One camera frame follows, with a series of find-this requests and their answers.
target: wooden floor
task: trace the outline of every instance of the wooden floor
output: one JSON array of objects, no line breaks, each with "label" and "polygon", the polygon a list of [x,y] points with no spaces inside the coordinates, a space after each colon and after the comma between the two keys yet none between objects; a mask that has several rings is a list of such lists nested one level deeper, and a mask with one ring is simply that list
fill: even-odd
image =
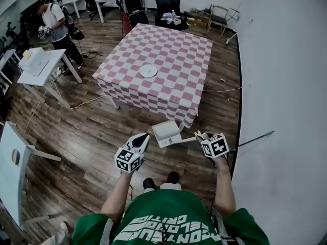
[{"label": "wooden floor", "polygon": [[[56,85],[62,97],[72,107],[102,95],[92,74],[122,38],[118,10],[108,12],[104,23],[100,23],[99,17],[90,21],[86,12],[81,13],[81,18],[76,19],[75,23],[85,35],[81,41],[83,52],[96,51],[105,56],[85,59],[85,66],[80,72],[82,84],[78,84],[71,75],[61,76],[57,80]],[[224,37],[220,38],[218,29],[212,29],[207,35],[206,30],[195,26],[187,32],[214,42],[205,90],[238,88],[240,76],[237,42],[233,39],[225,46],[226,38],[231,33],[225,32]],[[34,45],[42,46],[45,50],[52,49],[52,45],[46,41],[34,42]],[[9,111],[7,120],[16,123],[24,131],[38,100],[18,84],[11,87],[10,94],[13,96],[12,110]],[[151,142],[145,153],[144,165],[133,175],[133,197],[142,194],[145,178],[152,177],[160,185],[173,170],[180,173],[182,188],[196,194],[206,205],[214,197],[215,172],[203,157],[198,144],[191,142],[164,149],[158,147],[151,126],[167,120],[164,116],[126,104],[121,104],[120,109],[116,110],[106,98],[75,110],[62,107],[49,93],[45,99],[46,103],[38,106],[31,119],[27,133],[38,140],[38,149],[60,156],[62,161],[37,157],[30,159],[25,180],[23,214],[24,218],[46,214],[53,217],[49,221],[28,225],[24,232],[18,234],[17,228],[2,210],[0,221],[16,244],[20,244],[22,237],[30,243],[41,243],[60,228],[61,221],[65,220],[73,227],[79,217],[99,212],[120,175],[113,162],[114,154],[131,135],[141,132],[150,133]],[[239,90],[204,92],[199,116],[190,129],[183,131],[183,138],[192,137],[197,130],[222,132],[230,147],[235,146],[239,101]]]}]

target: black pants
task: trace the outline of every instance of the black pants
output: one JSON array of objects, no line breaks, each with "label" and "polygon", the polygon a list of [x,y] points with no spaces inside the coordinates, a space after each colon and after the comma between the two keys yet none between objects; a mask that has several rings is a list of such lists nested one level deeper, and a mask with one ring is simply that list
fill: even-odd
[{"label": "black pants", "polygon": [[72,58],[77,66],[80,66],[83,63],[83,57],[80,55],[80,52],[76,48],[76,45],[71,41],[68,34],[61,40],[52,42],[52,44],[55,50],[66,49],[65,55],[68,59]]}]

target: pink and white checkered tablecloth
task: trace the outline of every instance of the pink and white checkered tablecloth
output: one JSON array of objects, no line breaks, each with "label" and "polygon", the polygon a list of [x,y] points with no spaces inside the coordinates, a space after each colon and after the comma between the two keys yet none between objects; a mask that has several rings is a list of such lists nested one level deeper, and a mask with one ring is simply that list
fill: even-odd
[{"label": "pink and white checkered tablecloth", "polygon": [[[189,128],[198,113],[213,43],[189,33],[138,23],[93,77],[105,94],[162,113]],[[141,66],[158,73],[144,78]]]}]

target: green t-shirt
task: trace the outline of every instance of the green t-shirt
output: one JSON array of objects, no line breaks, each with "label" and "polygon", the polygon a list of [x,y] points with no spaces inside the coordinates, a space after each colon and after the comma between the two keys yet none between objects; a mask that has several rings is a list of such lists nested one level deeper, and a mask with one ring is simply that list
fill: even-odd
[{"label": "green t-shirt", "polygon": [[[246,209],[224,220],[226,231],[248,244],[269,244],[268,238]],[[222,244],[208,210],[192,193],[180,190],[156,190],[134,199],[118,226],[108,216],[92,214],[80,218],[71,244],[167,245],[197,243]]]}]

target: white plate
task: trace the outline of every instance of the white plate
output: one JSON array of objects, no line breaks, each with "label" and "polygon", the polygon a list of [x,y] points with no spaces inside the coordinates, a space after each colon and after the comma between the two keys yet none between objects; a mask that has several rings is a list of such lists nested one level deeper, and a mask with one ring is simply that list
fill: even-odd
[{"label": "white plate", "polygon": [[139,72],[145,78],[153,77],[157,74],[157,67],[152,64],[146,64],[139,69]]}]

